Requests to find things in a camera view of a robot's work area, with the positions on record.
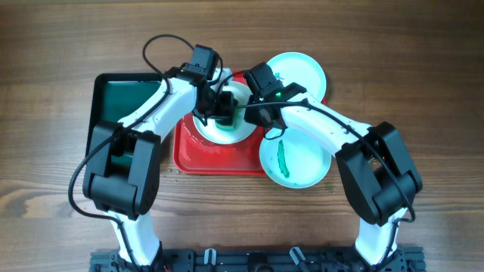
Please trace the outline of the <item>green sponge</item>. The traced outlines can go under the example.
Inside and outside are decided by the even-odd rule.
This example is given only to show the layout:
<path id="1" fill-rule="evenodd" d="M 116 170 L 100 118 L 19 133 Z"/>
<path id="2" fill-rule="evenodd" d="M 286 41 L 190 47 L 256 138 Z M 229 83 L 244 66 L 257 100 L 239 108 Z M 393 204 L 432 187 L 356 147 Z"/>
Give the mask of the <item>green sponge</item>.
<path id="1" fill-rule="evenodd" d="M 223 130 L 223 131 L 233 131 L 237 128 L 239 124 L 239 115 L 237 113 L 234 113 L 231 116 L 222 116 L 220 118 L 217 118 L 215 120 L 215 124 L 217 129 Z"/>

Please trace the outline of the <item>white plate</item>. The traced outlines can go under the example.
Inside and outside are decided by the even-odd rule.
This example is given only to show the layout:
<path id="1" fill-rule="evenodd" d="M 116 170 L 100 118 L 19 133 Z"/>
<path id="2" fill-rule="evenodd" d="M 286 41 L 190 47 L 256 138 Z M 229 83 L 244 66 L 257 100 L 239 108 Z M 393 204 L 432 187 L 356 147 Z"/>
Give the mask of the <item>white plate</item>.
<path id="1" fill-rule="evenodd" d="M 252 94 L 252 91 L 245 84 L 235 81 L 229 82 L 222 90 L 230 91 L 241 105 L 246 105 Z M 235 144 L 249 137 L 256 129 L 255 125 L 244 121 L 244 114 L 245 109 L 236 109 L 232 127 L 225 128 L 214 119 L 208 119 L 207 126 L 204 126 L 196 117 L 193 117 L 193 121 L 197 131 L 208 141 L 215 144 Z"/>

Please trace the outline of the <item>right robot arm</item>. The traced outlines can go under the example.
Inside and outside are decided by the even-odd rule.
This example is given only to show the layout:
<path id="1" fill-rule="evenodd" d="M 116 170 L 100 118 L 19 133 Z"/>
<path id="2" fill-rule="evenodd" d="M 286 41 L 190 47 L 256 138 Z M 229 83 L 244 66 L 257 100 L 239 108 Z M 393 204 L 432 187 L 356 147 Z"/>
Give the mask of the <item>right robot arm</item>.
<path id="1" fill-rule="evenodd" d="M 246 121 L 298 131 L 335 157 L 346 198 L 360 217 L 355 250 L 368 268 L 384 268 L 397 249 L 399 225 L 415 220 L 412 204 L 423 187 L 398 130 L 339 114 L 301 85 L 283 85 L 265 62 L 245 71 L 244 79 L 252 91 Z"/>

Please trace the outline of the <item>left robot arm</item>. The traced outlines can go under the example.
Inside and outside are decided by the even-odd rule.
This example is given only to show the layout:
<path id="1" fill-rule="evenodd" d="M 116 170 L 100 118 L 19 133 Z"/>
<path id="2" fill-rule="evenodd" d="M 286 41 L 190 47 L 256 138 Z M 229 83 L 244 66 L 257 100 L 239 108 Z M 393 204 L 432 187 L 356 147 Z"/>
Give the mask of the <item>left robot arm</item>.
<path id="1" fill-rule="evenodd" d="M 113 223 L 120 248 L 92 255 L 93 271 L 164 271 L 161 241 L 150 208 L 160 185 L 161 143 L 192 113 L 202 123 L 230 124 L 236 102 L 225 84 L 223 61 L 212 48 L 195 45 L 189 62 L 159 73 L 160 86 L 138 109 L 117 122 L 101 120 L 77 171 L 82 192 Z"/>

